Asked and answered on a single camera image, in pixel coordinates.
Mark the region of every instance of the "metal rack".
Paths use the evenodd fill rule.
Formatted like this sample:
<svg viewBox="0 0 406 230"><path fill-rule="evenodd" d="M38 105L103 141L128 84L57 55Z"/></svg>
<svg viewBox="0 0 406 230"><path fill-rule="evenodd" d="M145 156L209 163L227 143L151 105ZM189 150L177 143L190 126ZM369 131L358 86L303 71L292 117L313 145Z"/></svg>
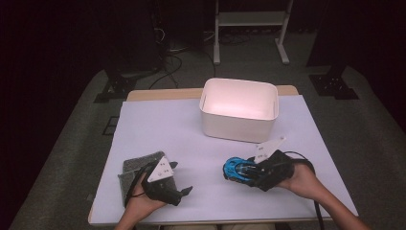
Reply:
<svg viewBox="0 0 406 230"><path fill-rule="evenodd" d="M218 0L215 1L214 28L214 64L220 63L220 46L218 42L219 27L230 26L282 26L279 38L275 38L282 63L289 64L289 58L283 47L283 40L292 10L293 0L289 0L285 11L249 11L249 12L220 12Z"/></svg>

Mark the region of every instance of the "white shelf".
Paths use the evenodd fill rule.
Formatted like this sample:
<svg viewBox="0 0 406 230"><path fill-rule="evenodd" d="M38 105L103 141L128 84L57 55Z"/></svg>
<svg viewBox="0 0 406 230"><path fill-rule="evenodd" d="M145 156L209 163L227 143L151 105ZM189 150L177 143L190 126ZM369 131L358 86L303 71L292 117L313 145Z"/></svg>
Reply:
<svg viewBox="0 0 406 230"><path fill-rule="evenodd" d="M284 11L220 12L218 26L280 26Z"/></svg>

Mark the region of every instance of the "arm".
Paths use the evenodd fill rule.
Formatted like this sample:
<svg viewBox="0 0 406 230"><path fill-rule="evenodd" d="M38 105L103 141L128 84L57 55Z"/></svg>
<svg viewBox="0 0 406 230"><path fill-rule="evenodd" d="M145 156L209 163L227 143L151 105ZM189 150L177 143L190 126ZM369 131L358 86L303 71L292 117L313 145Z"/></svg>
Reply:
<svg viewBox="0 0 406 230"><path fill-rule="evenodd" d="M370 229L356 217L334 194L320 181L311 169L304 164L295 164L295 172L278 186L294 194L317 201L331 215L340 229Z"/></svg>
<svg viewBox="0 0 406 230"><path fill-rule="evenodd" d="M159 200L152 200L144 194L144 189L141 185L143 179L144 175L138 180L133 191L134 195L139 196L132 197L128 201L123 216L116 225L115 230L131 230L139 221L149 216L153 211L166 205L166 203Z"/></svg>

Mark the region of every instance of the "person's left hand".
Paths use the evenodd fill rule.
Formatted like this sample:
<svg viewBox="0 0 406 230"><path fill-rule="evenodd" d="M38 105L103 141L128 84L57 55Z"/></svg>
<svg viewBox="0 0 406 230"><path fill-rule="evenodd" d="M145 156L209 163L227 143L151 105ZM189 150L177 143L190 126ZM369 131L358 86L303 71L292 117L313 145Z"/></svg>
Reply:
<svg viewBox="0 0 406 230"><path fill-rule="evenodd" d="M146 174L144 173L132 191L135 197L132 197L125 207L124 214L120 219L120 222L116 226L118 229L132 229L135 224L137 224L142 219L149 216L153 211L164 207L167 203L160 200L150 199L146 194L144 194L143 186L141 182L144 180Z"/></svg>

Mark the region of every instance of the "dark background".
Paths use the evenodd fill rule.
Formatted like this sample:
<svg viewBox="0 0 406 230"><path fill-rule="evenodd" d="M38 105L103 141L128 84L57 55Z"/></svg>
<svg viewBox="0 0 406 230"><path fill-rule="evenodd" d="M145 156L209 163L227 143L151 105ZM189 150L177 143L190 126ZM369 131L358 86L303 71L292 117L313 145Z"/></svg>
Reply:
<svg viewBox="0 0 406 230"><path fill-rule="evenodd" d="M113 2L125 3L124 0L0 3L1 228L10 225L24 202L85 86L105 68L109 60L100 55L114 50L114 60L119 59L121 64L145 67L139 56L144 56L146 50L126 49L131 44L125 41L130 34L118 29L123 24L111 9ZM146 2L153 5L164 1ZM269 2L221 0L220 8L223 11L284 8L283 1ZM160 23L173 37L198 44L202 30L213 28L214 1L169 0L160 4ZM402 15L405 10L396 1L356 4L336 0L297 1L288 27L290 31L319 29L308 65L330 65L338 55L344 57L368 79L403 129L406 129L406 108L402 103L406 84L400 63L405 62L406 54L406 24ZM179 27L185 21L189 24ZM154 44L153 40L144 42Z"/></svg>

